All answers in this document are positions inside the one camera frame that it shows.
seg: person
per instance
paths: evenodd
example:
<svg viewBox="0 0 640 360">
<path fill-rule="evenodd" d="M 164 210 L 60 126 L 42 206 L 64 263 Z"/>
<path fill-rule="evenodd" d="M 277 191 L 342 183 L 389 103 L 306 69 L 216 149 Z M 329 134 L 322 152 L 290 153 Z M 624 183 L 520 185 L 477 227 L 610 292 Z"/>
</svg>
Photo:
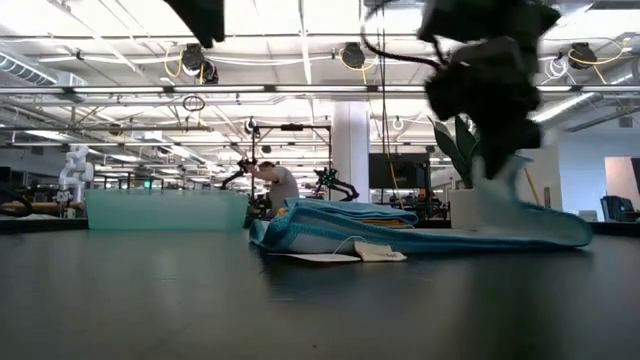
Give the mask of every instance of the person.
<svg viewBox="0 0 640 360">
<path fill-rule="evenodd" d="M 271 200 L 271 212 L 277 214 L 280 208 L 284 207 L 284 200 L 289 197 L 300 197 L 298 190 L 298 182 L 293 177 L 289 169 L 276 166 L 272 162 L 265 161 L 256 169 L 255 166 L 249 166 L 251 175 L 258 179 L 269 181 L 269 199 Z"/>
</svg>

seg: teal bin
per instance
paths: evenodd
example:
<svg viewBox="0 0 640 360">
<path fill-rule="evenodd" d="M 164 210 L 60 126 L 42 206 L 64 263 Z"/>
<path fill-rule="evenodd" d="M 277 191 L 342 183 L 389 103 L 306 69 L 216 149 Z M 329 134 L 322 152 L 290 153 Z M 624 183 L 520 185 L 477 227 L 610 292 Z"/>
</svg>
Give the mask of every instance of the teal bin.
<svg viewBox="0 0 640 360">
<path fill-rule="evenodd" d="M 87 190 L 91 230 L 237 230 L 248 200 L 232 191 Z"/>
</svg>

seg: blue towel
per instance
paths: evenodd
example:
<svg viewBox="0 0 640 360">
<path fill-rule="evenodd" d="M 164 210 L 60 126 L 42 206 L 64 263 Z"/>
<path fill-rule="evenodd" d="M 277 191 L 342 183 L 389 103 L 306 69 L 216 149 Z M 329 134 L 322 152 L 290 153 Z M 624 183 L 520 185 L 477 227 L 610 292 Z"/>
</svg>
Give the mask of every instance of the blue towel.
<svg viewBox="0 0 640 360">
<path fill-rule="evenodd" d="M 297 207 L 304 207 L 353 220 L 399 220 L 410 225 L 418 222 L 418 216 L 414 213 L 375 204 L 288 198 L 285 206 L 289 212 Z"/>
<path fill-rule="evenodd" d="M 387 229 L 362 223 L 361 217 L 368 214 L 368 209 L 375 216 L 384 214 L 385 219 L 408 219 L 408 213 L 390 208 L 383 211 L 370 204 L 302 200 L 291 201 L 285 216 L 271 222 L 254 222 L 251 241 L 271 252 L 305 254 L 332 253 L 336 249 L 341 254 L 353 254 L 353 242 L 345 242 L 352 236 L 390 245 L 403 253 L 546 250 L 587 245 L 591 229 L 578 217 L 517 199 L 516 173 L 526 161 L 514 157 L 493 180 L 483 178 L 482 161 L 474 161 L 475 192 L 483 224 L 477 232 Z"/>
</svg>

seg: gray t-shirt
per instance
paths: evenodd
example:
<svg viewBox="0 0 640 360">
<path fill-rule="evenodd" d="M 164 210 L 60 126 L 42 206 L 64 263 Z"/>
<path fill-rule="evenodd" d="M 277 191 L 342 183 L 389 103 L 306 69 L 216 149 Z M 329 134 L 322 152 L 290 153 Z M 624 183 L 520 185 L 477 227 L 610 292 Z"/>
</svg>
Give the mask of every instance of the gray t-shirt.
<svg viewBox="0 0 640 360">
<path fill-rule="evenodd" d="M 284 207 L 284 199 L 288 197 L 300 197 L 300 192 L 298 191 L 298 182 L 289 169 L 276 166 L 272 171 L 280 178 L 280 181 L 277 183 L 271 183 L 269 190 L 271 211 L 275 214 L 278 212 L 278 209 Z"/>
</svg>

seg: white tag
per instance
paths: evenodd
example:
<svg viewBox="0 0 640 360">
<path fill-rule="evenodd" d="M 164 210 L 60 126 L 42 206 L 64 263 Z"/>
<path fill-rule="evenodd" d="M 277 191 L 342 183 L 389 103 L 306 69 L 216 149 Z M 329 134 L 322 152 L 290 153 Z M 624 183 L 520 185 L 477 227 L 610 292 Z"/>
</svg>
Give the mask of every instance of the white tag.
<svg viewBox="0 0 640 360">
<path fill-rule="evenodd" d="M 362 261 L 360 258 L 342 254 L 270 254 L 276 256 L 289 256 L 296 259 L 313 262 L 356 262 Z"/>
<path fill-rule="evenodd" d="M 362 261 L 404 261 L 407 257 L 402 253 L 393 251 L 389 245 L 374 245 L 360 241 L 355 242 L 356 252 Z"/>
</svg>

